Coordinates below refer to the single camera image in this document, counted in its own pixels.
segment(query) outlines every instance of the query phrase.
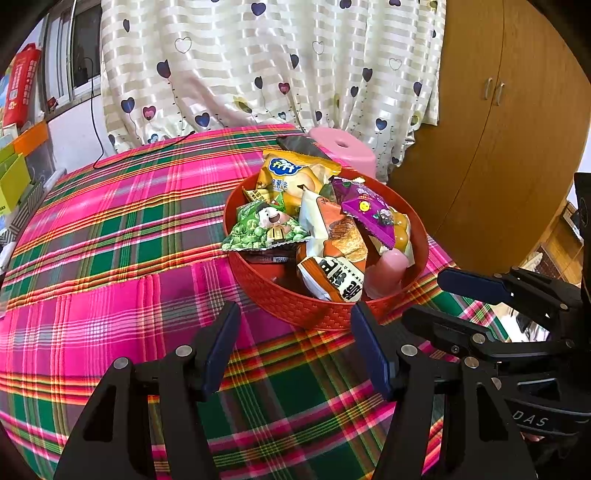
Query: red bag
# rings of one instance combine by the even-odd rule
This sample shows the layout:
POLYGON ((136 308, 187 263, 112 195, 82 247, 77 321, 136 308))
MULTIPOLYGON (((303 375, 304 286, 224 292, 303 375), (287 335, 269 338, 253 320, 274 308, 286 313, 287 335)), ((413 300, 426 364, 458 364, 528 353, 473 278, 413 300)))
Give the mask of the red bag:
POLYGON ((24 50, 14 57, 14 65, 8 83, 4 125, 16 124, 21 128, 27 121, 29 103, 33 97, 35 71, 41 57, 34 43, 29 43, 24 50))

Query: purple snack bag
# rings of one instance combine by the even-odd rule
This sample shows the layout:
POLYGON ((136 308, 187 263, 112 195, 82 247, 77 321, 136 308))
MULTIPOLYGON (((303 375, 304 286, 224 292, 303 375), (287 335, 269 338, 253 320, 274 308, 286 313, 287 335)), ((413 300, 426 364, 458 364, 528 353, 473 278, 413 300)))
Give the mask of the purple snack bag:
POLYGON ((335 177, 332 185, 343 212, 359 220, 386 247, 394 248, 394 218, 384 199, 356 181, 335 177))

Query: window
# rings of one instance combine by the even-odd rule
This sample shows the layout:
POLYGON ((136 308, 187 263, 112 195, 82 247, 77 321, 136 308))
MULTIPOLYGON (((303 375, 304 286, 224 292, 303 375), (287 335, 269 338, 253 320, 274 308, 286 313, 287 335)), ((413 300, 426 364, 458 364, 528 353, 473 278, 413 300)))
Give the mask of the window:
POLYGON ((100 94, 101 16, 100 0, 64 0, 49 13, 43 48, 45 95, 41 98, 46 115, 58 115, 88 100, 91 84, 94 94, 100 94))

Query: window frame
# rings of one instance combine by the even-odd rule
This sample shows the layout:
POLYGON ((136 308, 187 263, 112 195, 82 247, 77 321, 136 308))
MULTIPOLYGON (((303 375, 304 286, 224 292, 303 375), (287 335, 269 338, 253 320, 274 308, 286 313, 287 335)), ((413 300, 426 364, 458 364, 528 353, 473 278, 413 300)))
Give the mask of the window frame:
POLYGON ((42 55, 38 70, 38 81, 41 106, 45 112, 46 121, 90 100, 92 97, 100 95, 100 74, 89 79, 85 84, 75 87, 72 63, 76 16, 100 5, 100 3, 100 0, 62 0, 51 9, 44 19, 41 30, 42 55), (55 39, 50 43, 49 40, 52 35, 55 35, 55 39), (51 63, 50 56, 55 57, 55 65, 51 63), (47 105, 50 83, 55 83, 54 87, 57 88, 58 93, 61 93, 59 97, 56 96, 57 106, 53 111, 50 111, 47 105))

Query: black cable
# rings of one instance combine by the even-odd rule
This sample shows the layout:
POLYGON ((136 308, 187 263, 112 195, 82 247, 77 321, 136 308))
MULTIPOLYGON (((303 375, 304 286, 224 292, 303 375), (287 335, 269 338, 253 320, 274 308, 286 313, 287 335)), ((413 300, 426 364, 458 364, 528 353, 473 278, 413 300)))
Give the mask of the black cable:
POLYGON ((99 141, 99 144, 100 144, 100 149, 102 150, 102 152, 101 152, 101 154, 100 154, 100 157, 99 157, 99 158, 97 158, 97 159, 94 161, 94 163, 92 164, 92 169, 93 169, 93 170, 102 170, 103 168, 112 167, 113 165, 115 165, 115 164, 118 164, 118 163, 119 163, 119 162, 121 162, 121 161, 124 161, 124 160, 129 160, 130 158, 134 158, 134 157, 136 157, 136 156, 138 156, 138 155, 144 155, 144 154, 146 154, 146 153, 150 153, 150 154, 152 154, 152 153, 157 153, 157 152, 159 152, 159 151, 162 151, 162 150, 164 150, 165 148, 168 148, 168 147, 173 147, 173 146, 175 146, 175 145, 177 145, 177 144, 181 143, 183 140, 186 140, 186 139, 187 139, 187 138, 188 138, 190 135, 193 135, 193 134, 195 133, 195 130, 192 130, 190 133, 188 133, 188 134, 187 134, 187 135, 185 135, 184 137, 181 137, 181 138, 179 138, 177 141, 175 141, 175 142, 173 142, 173 143, 171 143, 171 144, 168 144, 168 145, 163 145, 162 147, 160 147, 160 148, 157 148, 156 150, 149 150, 149 151, 147 151, 147 152, 146 152, 146 151, 141 151, 141 152, 138 152, 138 153, 134 153, 133 155, 128 155, 127 157, 120 158, 119 160, 117 160, 117 161, 114 161, 114 162, 111 162, 111 163, 109 163, 109 164, 107 164, 107 165, 103 165, 103 166, 101 166, 101 167, 97 167, 97 166, 96 166, 96 163, 97 163, 97 162, 98 162, 98 161, 99 161, 101 158, 103 158, 103 155, 105 155, 105 148, 104 148, 104 146, 103 146, 103 142, 102 142, 102 141, 100 141, 100 136, 99 136, 99 133, 98 133, 98 132, 97 132, 97 130, 96 130, 96 122, 95 122, 95 111, 94 111, 94 108, 93 108, 93 105, 92 105, 92 103, 93 103, 93 102, 92 102, 92 100, 93 100, 93 99, 94 99, 94 97, 95 97, 95 88, 94 88, 94 75, 93 75, 93 74, 94 74, 94 72, 95 72, 95 64, 94 64, 94 62, 92 61, 92 59, 91 59, 91 58, 89 58, 89 57, 84 57, 84 59, 85 59, 85 60, 90 60, 90 66, 91 66, 91 68, 92 68, 92 70, 91 70, 91 72, 90 72, 90 75, 91 75, 91 77, 90 77, 90 116, 91 116, 91 118, 92 118, 92 127, 95 129, 95 135, 96 135, 96 139, 99 141))

